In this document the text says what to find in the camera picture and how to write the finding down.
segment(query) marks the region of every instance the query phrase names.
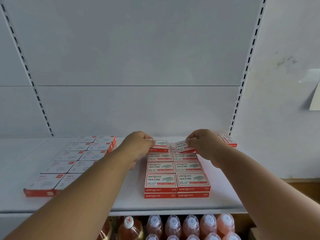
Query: red and white box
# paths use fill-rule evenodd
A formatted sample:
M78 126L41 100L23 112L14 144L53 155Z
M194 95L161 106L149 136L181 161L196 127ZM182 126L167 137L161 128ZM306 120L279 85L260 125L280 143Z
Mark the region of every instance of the red and white box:
M58 193L64 190L67 186L69 186L73 181L75 181L78 177L80 177L80 173L68 173L66 174L62 180L54 187L55 193Z
M177 193L145 193L145 199L170 199L176 198Z
M201 162L199 161L175 162L174 168L176 173L204 173Z
M55 161L78 161L85 151L64 151Z
M80 142L94 142L94 140L97 138L97 136L79 136L74 140L76 143Z
M169 151L169 144L166 140L153 140L155 141L154 147L151 147L149 149L150 153L153 152L168 152Z
M238 143L236 143L228 134L218 134L218 136L224 141L226 144L237 147Z
M173 153L173 161L189 162L189 161L199 161L199 159L196 153Z
M173 162L174 158L171 153L149 153L148 162Z
M75 161L54 161L46 170L41 173L67 173Z
M205 173L177 173L178 192L210 192Z
M189 153L189 152L195 152L196 149L194 149L193 147L187 145L186 141L179 141L176 143L176 150L177 153Z
M79 161L98 161L104 157L106 153L107 151L85 151Z
M65 174L40 174L28 187L23 189L26 197L54 196L54 187L61 181Z
M113 146L116 145L117 137L116 136L98 136L94 142L111 142Z
M68 173L84 173L96 161L76 161Z
M177 193L177 179L174 173L146 174L144 193Z
M89 146L88 151L107 151L110 153L112 149L112 142L94 142Z
M146 173L175 173L174 163L168 162L148 162Z
M72 143L66 151L85 151L88 149L88 147L91 145L91 143Z
M178 192L177 198L208 198L210 192Z
M171 149L176 149L176 143L175 142L171 142L170 143L170 148Z

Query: hand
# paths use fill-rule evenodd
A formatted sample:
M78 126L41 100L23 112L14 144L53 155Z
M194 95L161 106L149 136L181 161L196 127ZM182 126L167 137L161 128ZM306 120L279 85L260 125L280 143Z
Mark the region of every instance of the hand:
M119 149L128 155L127 160L129 160L131 169L136 161L145 156L149 152L149 149L156 144L154 140L146 139L153 138L142 131L135 131L128 135L119 146Z
M204 159L210 160L215 167L218 166L217 152L228 148L220 137L209 129L198 129L192 132L186 139L186 143L193 147Z

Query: forearm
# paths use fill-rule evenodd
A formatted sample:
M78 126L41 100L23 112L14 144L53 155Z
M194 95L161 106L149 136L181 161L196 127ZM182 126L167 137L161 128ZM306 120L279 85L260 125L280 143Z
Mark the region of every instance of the forearm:
M255 224L272 239L320 239L320 205L244 153L222 147L215 155Z
M130 165L122 164L123 157L130 155L116 149L97 161L6 240L95 240L130 169Z

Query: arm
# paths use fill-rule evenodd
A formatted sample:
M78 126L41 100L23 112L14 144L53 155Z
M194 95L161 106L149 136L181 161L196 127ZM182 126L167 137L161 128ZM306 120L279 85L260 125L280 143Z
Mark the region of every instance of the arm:
M130 168L154 146L144 138L151 137L141 131L127 136L5 240L96 240Z
M225 174L254 223L269 239L320 239L320 205L208 129L188 145Z

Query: staple image on box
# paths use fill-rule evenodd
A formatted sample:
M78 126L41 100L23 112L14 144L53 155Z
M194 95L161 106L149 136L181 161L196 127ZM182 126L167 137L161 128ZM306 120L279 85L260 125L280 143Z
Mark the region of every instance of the staple image on box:
M64 190L67 186L69 186L73 181L75 181L78 177L80 177L80 173L68 173L66 174L62 180L54 187L57 191Z
M177 180L174 173L146 175L145 193L176 193L177 189Z
M41 173L67 173L74 163L75 161L54 161Z
M210 192L178 192L177 198L208 198Z
M98 136L94 142L111 142L113 146L116 145L117 137L116 136Z
M83 173L96 161L76 161L68 173Z
M193 147L188 146L185 140L176 143L176 150L177 153L188 153L196 151L196 149L194 149Z
M74 140L74 142L94 142L97 136L79 136Z
M107 151L85 151L79 161L98 161L104 157L106 153Z
M176 198L177 193L145 193L145 199L170 199Z
M199 161L196 153L173 153L175 162Z
M54 196L54 187L61 181L65 174L40 174L28 187L23 189L26 197Z
M166 140L153 140L155 141L154 147L150 148L149 152L168 152L169 151L169 144Z
M176 173L204 173L199 161L175 162L174 167Z
M88 151L111 152L112 148L113 148L112 142L94 142L89 146Z
M72 143L66 151L85 151L88 149L88 147L91 145L91 143Z
M218 136L224 141L226 144L237 147L238 143L236 143L228 134L218 134Z
M176 149L176 143L175 143L175 142L170 143L170 148L171 148L171 149Z
M177 173L178 192L209 192L211 185L205 173Z
M78 161L85 151L64 151L55 161Z
M148 162L147 173L175 173L173 162Z
M148 162L172 162L173 156L171 153L149 153Z

